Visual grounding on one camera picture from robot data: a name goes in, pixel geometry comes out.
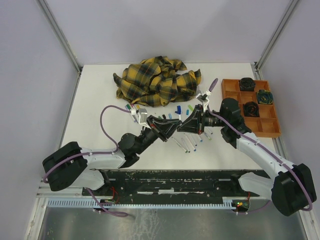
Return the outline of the yellow cap marker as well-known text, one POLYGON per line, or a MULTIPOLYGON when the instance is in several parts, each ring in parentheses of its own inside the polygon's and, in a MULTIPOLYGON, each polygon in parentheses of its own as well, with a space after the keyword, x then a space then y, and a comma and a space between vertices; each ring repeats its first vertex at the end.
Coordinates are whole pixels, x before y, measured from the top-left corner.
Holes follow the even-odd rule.
POLYGON ((174 137, 171 137, 171 139, 185 152, 188 153, 188 150, 183 147, 174 137))

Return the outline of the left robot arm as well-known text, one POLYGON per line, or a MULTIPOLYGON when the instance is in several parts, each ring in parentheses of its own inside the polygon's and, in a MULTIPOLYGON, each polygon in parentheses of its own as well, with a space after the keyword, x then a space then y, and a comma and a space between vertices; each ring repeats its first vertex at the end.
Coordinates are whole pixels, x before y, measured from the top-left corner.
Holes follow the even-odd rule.
POLYGON ((182 121, 151 115, 146 123, 140 135, 124 134, 114 150, 84 148, 76 141, 67 143, 43 160, 43 182, 49 184, 53 192, 75 186, 106 195, 111 189, 111 183, 104 179, 102 170, 131 167, 156 140, 166 142, 182 121))

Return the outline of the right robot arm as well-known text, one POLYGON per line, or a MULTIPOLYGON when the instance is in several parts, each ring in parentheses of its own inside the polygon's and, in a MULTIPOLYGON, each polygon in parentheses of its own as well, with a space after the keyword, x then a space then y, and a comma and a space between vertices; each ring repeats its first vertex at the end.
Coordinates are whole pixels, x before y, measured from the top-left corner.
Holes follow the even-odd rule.
POLYGON ((203 104, 194 107, 177 131, 201 135, 206 127, 220 127, 222 138, 250 157, 267 177, 246 172, 229 183, 236 196, 244 192, 270 200, 284 216, 297 211, 311 211, 317 199, 311 170, 303 163, 296 165, 270 150, 248 128, 241 115, 239 102, 225 98, 218 112, 203 104))

